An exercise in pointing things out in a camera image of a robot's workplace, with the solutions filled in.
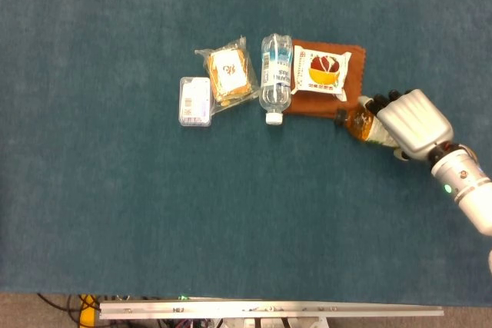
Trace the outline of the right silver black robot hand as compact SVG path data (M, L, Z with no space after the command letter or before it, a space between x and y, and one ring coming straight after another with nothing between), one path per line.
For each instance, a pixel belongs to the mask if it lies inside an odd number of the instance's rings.
M425 161L435 147L454 139L448 119L420 89L391 90L386 95L361 96L358 101L411 159Z

